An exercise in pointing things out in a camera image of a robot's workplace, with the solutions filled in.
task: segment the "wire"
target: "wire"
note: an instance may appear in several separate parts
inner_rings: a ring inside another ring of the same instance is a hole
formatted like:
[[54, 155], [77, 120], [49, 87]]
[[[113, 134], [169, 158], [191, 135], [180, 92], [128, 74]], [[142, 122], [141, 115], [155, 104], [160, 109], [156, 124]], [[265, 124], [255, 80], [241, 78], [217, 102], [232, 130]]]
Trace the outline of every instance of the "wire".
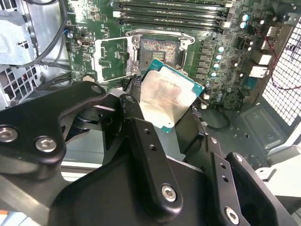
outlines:
[[66, 73], [66, 74], [63, 74], [63, 75], [60, 75], [60, 76], [57, 76], [54, 79], [49, 80], [45, 83], [42, 83], [41, 85], [39, 85], [36, 88], [36, 90], [44, 90], [46, 88], [52, 87], [54, 85], [57, 85], [57, 84], [60, 84], [62, 82], [69, 81], [69, 80], [71, 80], [71, 73], [70, 72]]
[[47, 46], [47, 48], [44, 50], [44, 52], [42, 52], [39, 56], [37, 56], [37, 58], [35, 60], [31, 61], [30, 63], [21, 65], [21, 67], [28, 67], [28, 66], [31, 66], [31, 65], [38, 64], [41, 60], [43, 60], [54, 49], [57, 42], [59, 41], [59, 39], [60, 39], [64, 29], [65, 29], [65, 26], [67, 24], [67, 10], [66, 10], [66, 7], [65, 7], [65, 4], [64, 4], [63, 0], [58, 0], [58, 2], [60, 3], [61, 9], [63, 11], [63, 22], [62, 22], [60, 28], [58, 29], [57, 33], [55, 34], [55, 37], [50, 42], [50, 44]]
[[47, 65], [49, 67], [59, 67], [59, 68], [62, 68], [64, 70], [70, 70], [69, 66], [57, 63], [59, 61], [59, 59], [61, 58], [63, 47], [64, 47], [64, 42], [65, 42], [65, 36], [62, 35], [62, 43], [61, 43], [61, 46], [60, 46], [60, 50], [58, 52], [58, 55], [57, 55], [56, 59], [53, 62], [43, 62], [43, 61], [41, 61], [39, 64], [40, 65]]
[[253, 28], [253, 30], [254, 30], [254, 32], [255, 32], [256, 34], [259, 34], [259, 35], [261, 35], [261, 36], [264, 38], [264, 40], [267, 42], [267, 44], [268, 44], [270, 50], [271, 50], [271, 51], [273, 52], [273, 54], [274, 54], [274, 59], [273, 59], [273, 61], [272, 61], [272, 66], [271, 66], [270, 69], [269, 69], [269, 70], [270, 70], [269, 75], [270, 75], [270, 78], [271, 78], [271, 80], [272, 80], [272, 85], [273, 85], [275, 88], [281, 89], [281, 90], [294, 90], [294, 89], [300, 89], [301, 86], [296, 86], [296, 87], [293, 87], [293, 88], [284, 88], [284, 87], [281, 87], [281, 86], [279, 86], [278, 84], [275, 83], [275, 80], [274, 80], [274, 70], [275, 70], [275, 68], [276, 68], [276, 66], [277, 66], [277, 63], [279, 62], [279, 57], [278, 57], [277, 53], [275, 52], [274, 47], [272, 47], [272, 45], [270, 44], [268, 37], [265, 36], [265, 35], [263, 35], [261, 32], [255, 31], [254, 28]]
[[210, 125], [206, 125], [207, 128], [212, 129], [212, 130], [225, 130], [226, 128], [228, 128], [230, 126], [230, 119], [229, 119], [229, 117], [222, 110], [218, 110], [218, 111], [221, 112], [223, 118], [227, 121], [227, 124], [224, 127], [220, 127], [220, 128], [213, 127], [213, 126], [210, 126]]
[[35, 1], [32, 1], [32, 0], [23, 0], [29, 4], [32, 4], [32, 5], [38, 5], [38, 6], [48, 6], [48, 5], [52, 5], [54, 3], [56, 3], [57, 0], [51, 0], [49, 2], [35, 2]]

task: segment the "capacitor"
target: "capacitor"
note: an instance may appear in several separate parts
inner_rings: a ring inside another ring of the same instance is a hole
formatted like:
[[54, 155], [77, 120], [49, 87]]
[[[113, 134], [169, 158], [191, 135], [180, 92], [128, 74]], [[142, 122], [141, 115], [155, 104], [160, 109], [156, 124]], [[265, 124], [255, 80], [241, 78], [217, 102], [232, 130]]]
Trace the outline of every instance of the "capacitor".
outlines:
[[246, 39], [245, 43], [248, 44], [249, 46], [252, 46], [254, 42], [251, 39]]
[[242, 19], [242, 21], [248, 21], [250, 19], [250, 17], [248, 14], [244, 14], [241, 19]]
[[222, 94], [222, 92], [219, 91], [219, 92], [217, 93], [217, 97], [218, 97], [218, 98], [222, 98], [223, 96], [224, 96], [224, 95]]
[[252, 25], [248, 25], [248, 27], [246, 28], [246, 31], [250, 35], [255, 35], [255, 28]]
[[252, 47], [248, 44], [244, 44], [244, 49], [248, 50], [248, 51], [251, 51], [252, 50]]
[[215, 56], [215, 59], [221, 60], [221, 59], [222, 59], [222, 56], [221, 56], [220, 54], [218, 54], [218, 55]]
[[245, 29], [245, 28], [246, 28], [246, 22], [240, 23], [239, 27], [240, 27], [241, 29]]
[[213, 65], [213, 68], [214, 69], [218, 69], [220, 67], [220, 65], [218, 64], [218, 63], [215, 63], [214, 65]]
[[262, 18], [257, 18], [256, 22], [260, 25], [263, 25], [265, 23], [265, 21]]
[[77, 44], [81, 45], [81, 41], [83, 41], [82, 39], [77, 39], [76, 42]]
[[219, 53], [222, 53], [225, 51], [225, 48], [223, 46], [220, 46], [217, 50], [219, 51]]
[[237, 67], [237, 66], [238, 66], [238, 63], [237, 63], [236, 60], [231, 60], [231, 64], [232, 64], [232, 66], [234, 66], [234, 67]]
[[201, 103], [201, 109], [207, 109], [207, 105], [206, 104], [204, 104], [204, 103]]
[[209, 100], [209, 99], [210, 99], [210, 96], [209, 96], [207, 93], [204, 93], [204, 94], [203, 94], [203, 99], [204, 99], [204, 100]]

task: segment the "black capacitor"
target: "black capacitor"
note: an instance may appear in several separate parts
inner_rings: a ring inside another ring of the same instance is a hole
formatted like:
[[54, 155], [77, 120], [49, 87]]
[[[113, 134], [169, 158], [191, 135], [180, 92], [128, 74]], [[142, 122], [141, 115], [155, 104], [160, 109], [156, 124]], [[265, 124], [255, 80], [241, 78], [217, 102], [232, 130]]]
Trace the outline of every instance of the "black capacitor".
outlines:
[[252, 47], [250, 45], [248, 45], [247, 43], [244, 44], [244, 49], [251, 51]]
[[252, 41], [251, 39], [246, 39], [245, 43], [248, 44], [249, 46], [252, 46], [254, 44], [254, 41]]
[[231, 64], [233, 67], [237, 67], [238, 66], [238, 63], [236, 60], [231, 60]]
[[264, 25], [264, 23], [265, 23], [264, 19], [262, 19], [262, 18], [256, 18], [255, 21], [258, 25]]
[[250, 35], [255, 35], [255, 29], [253, 28], [252, 25], [247, 26], [246, 31], [247, 31], [248, 34], [250, 34]]

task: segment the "mesh panel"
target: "mesh panel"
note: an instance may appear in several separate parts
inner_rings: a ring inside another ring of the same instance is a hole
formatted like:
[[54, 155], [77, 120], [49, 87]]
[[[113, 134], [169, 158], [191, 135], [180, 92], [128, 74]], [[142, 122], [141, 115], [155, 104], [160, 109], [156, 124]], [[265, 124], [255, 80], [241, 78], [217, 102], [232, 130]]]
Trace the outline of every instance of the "mesh panel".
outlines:
[[[301, 86], [301, 24], [295, 27], [273, 72], [274, 82], [283, 88]], [[291, 126], [301, 116], [301, 89], [280, 90], [270, 79], [262, 95]]]
[[19, 78], [16, 77], [10, 68], [7, 68], [0, 74], [4, 77], [1, 79], [1, 85], [10, 101], [23, 101], [37, 87], [35, 80], [38, 77], [34, 66], [26, 67], [25, 73]]
[[6, 11], [17, 11], [17, 5], [15, 0], [0, 0], [0, 7]]

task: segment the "ram slot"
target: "ram slot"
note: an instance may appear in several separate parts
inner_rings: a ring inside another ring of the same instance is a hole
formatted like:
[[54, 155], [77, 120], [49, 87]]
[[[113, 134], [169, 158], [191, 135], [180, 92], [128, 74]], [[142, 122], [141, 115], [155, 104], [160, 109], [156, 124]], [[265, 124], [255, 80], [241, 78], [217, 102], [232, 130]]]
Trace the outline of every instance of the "ram slot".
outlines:
[[145, 13], [137, 13], [137, 12], [130, 12], [126, 14], [120, 14], [120, 18], [147, 18], [147, 20], [152, 21], [177, 21], [177, 23], [181, 24], [198, 24], [198, 25], [204, 25], [204, 26], [219, 26], [219, 22], [216, 19], [208, 19], [208, 18], [187, 18], [185, 16], [177, 16], [177, 15], [166, 15], [166, 14], [145, 14]]
[[208, 19], [219, 19], [223, 20], [225, 18], [225, 14], [221, 14], [218, 11], [204, 11], [204, 12], [189, 12], [189, 11], [180, 11], [180, 10], [171, 10], [171, 9], [154, 9], [151, 8], [141, 8], [141, 7], [132, 7], [126, 6], [118, 9], [120, 12], [124, 13], [135, 13], [135, 14], [144, 14], [148, 16], [156, 16], [156, 15], [166, 15], [176, 18], [208, 18]]
[[119, 2], [121, 4], [132, 4], [132, 5], [158, 5], [164, 7], [177, 7], [177, 8], [189, 8], [189, 9], [208, 9], [208, 10], [226, 10], [223, 4], [202, 4], [202, 3], [188, 3], [188, 2], [176, 2], [176, 1], [151, 1], [151, 0], [115, 0], [114, 2]]
[[188, 28], [202, 31], [217, 31], [217, 26], [211, 26], [209, 23], [191, 22], [189, 23], [183, 20], [170, 20], [170, 19], [155, 19], [148, 18], [146, 16], [139, 17], [124, 17], [119, 19], [119, 23], [123, 25], [152, 25], [152, 26], [163, 26], [173, 28]]

